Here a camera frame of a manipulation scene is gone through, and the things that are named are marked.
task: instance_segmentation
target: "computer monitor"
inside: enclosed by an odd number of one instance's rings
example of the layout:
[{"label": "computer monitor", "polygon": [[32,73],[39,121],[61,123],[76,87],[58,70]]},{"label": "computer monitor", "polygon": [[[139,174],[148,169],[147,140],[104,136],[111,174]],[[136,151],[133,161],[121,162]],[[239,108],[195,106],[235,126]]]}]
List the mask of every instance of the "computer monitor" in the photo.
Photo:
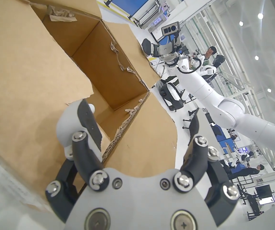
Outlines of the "computer monitor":
[{"label": "computer monitor", "polygon": [[260,186],[260,187],[256,187],[256,192],[258,194],[258,197],[260,199],[266,198],[266,197],[271,197],[272,196],[272,191],[270,188],[270,185],[264,185],[264,186]]}]

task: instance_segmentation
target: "person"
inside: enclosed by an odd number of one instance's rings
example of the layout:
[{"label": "person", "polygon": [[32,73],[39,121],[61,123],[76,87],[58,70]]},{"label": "person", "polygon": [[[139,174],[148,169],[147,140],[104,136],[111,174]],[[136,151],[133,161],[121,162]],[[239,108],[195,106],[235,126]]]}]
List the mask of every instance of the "person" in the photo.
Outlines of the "person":
[{"label": "person", "polygon": [[254,155],[254,152],[252,152],[252,151],[250,151],[248,154],[240,153],[238,157],[234,158],[230,167],[236,168],[238,164],[244,164],[245,162],[247,162],[247,159],[249,159],[253,155]]},{"label": "person", "polygon": [[256,168],[244,168],[233,174],[228,174],[228,179],[233,180],[239,176],[257,175],[261,170],[264,170],[264,166],[261,164],[258,165]]},{"label": "person", "polygon": [[[199,54],[196,57],[201,60],[202,66],[210,65],[209,58],[211,55],[215,55],[217,53],[217,50],[214,46],[210,46],[205,54]],[[191,65],[193,68],[198,67],[199,62],[196,60],[192,60]]]},{"label": "person", "polygon": [[[203,54],[203,55],[199,54],[199,55],[197,55],[197,58],[199,58],[201,60],[202,66],[209,65],[210,56],[215,55],[216,53],[217,53],[216,48],[214,46],[210,46],[205,54]],[[198,65],[199,65],[199,62],[193,60],[192,64],[189,65],[189,66],[190,66],[190,68],[197,68]],[[171,80],[173,80],[175,78],[176,78],[175,75],[174,76],[169,76],[166,80],[161,79],[161,82],[163,84],[166,84],[166,83],[170,82]],[[177,79],[173,84],[175,86],[177,86],[179,84],[179,80]]]},{"label": "person", "polygon": [[228,162],[225,159],[220,160],[220,163],[221,163],[221,166],[224,168],[227,175],[232,174],[230,166],[229,166]]},{"label": "person", "polygon": [[231,136],[230,138],[231,138],[232,140],[235,140],[237,137],[238,137],[238,135],[234,135],[234,136]]}]

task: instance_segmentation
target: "floor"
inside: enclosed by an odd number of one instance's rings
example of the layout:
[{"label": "floor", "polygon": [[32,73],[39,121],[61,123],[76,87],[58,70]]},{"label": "floor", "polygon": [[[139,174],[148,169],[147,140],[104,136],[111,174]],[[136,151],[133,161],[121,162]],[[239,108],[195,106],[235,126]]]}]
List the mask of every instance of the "floor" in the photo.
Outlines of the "floor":
[{"label": "floor", "polygon": [[[121,17],[113,15],[105,9],[102,9],[101,11],[103,19],[106,21],[127,23]],[[144,38],[151,38],[150,34],[137,28],[136,26],[131,25],[131,28],[140,43]],[[167,110],[167,107],[159,96],[156,88],[152,89],[152,91],[157,96],[158,100],[161,101],[162,106]],[[182,126],[184,125],[182,120],[184,117],[188,118],[187,111],[193,109],[196,109],[196,104],[188,103],[184,108],[178,110],[177,112],[170,112],[167,110],[171,118],[173,118],[178,131],[176,168],[179,168],[182,165],[183,155],[189,141],[188,130],[182,129]],[[197,185],[198,191],[203,197],[205,197],[209,187],[210,181],[208,176],[205,175]],[[241,206],[237,206],[235,212],[233,212],[232,216],[224,223],[223,227],[233,225],[236,221],[243,222],[244,213],[243,208]],[[39,212],[22,205],[14,196],[9,194],[0,185],[0,230],[57,230],[63,228],[63,223],[55,215],[51,213]]]}]

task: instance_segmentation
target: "yellow line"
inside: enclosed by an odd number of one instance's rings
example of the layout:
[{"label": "yellow line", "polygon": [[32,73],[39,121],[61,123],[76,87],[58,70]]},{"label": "yellow line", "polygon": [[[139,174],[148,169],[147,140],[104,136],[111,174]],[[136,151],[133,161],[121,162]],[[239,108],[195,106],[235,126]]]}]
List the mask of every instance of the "yellow line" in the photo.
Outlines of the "yellow line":
[{"label": "yellow line", "polygon": [[124,15],[118,13],[117,11],[113,10],[112,8],[107,7],[104,3],[97,1],[98,4],[100,4],[101,6],[107,8],[108,10],[118,14],[119,16],[123,17],[125,20],[129,21],[131,24],[134,24],[131,20],[129,20],[129,18],[125,17]]},{"label": "yellow line", "polygon": [[129,16],[129,14],[128,14],[126,11],[124,11],[123,9],[119,8],[118,6],[114,5],[113,3],[111,3],[111,5],[112,5],[114,8],[120,10],[121,12],[123,12],[123,13],[125,13],[125,14],[127,14],[127,15]]}]

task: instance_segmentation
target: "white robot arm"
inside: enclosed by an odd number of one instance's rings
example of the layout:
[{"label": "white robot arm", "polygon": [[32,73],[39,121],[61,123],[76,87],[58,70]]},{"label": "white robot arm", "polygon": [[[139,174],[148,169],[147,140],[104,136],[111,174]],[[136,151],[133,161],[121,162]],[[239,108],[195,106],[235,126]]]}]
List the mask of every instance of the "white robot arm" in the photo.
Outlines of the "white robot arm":
[{"label": "white robot arm", "polygon": [[167,66],[167,69],[170,74],[177,76],[183,88],[207,108],[215,123],[223,128],[233,128],[255,141],[257,145],[275,152],[275,124],[245,114],[243,104],[218,94],[199,73],[179,68],[177,65]]},{"label": "white robot arm", "polygon": [[200,67],[199,75],[200,76],[213,75],[215,72],[216,72],[216,67],[211,66],[211,65],[205,65],[205,66]]}]

